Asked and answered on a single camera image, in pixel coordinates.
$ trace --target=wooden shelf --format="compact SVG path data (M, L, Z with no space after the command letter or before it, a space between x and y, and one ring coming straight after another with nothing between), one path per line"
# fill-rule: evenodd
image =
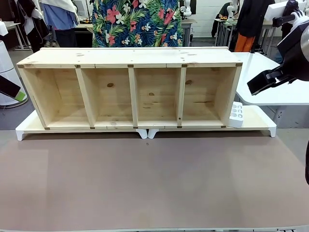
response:
M43 49L18 67L47 129L216 129L241 62L226 48Z

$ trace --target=white brick wall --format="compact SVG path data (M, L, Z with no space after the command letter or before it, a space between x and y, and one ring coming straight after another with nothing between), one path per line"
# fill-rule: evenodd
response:
M231 0L197 0L197 14L191 16L197 23L193 24L194 37L211 37L213 20L221 10L222 6ZM280 29L277 30L276 36L280 36Z

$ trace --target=wooden shelf top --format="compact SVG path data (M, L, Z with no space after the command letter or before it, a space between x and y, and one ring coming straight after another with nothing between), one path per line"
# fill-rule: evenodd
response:
M19 68L180 68L235 67L240 61L227 47L43 48L20 61Z

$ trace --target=wood knot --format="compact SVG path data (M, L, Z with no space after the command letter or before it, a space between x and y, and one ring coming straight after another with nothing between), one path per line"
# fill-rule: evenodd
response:
M192 84L192 80L188 80L185 82L186 85L191 85Z

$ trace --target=black pants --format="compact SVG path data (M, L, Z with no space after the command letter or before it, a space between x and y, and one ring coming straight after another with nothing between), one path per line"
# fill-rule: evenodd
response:
M77 47L74 29L55 30L55 32L60 47Z

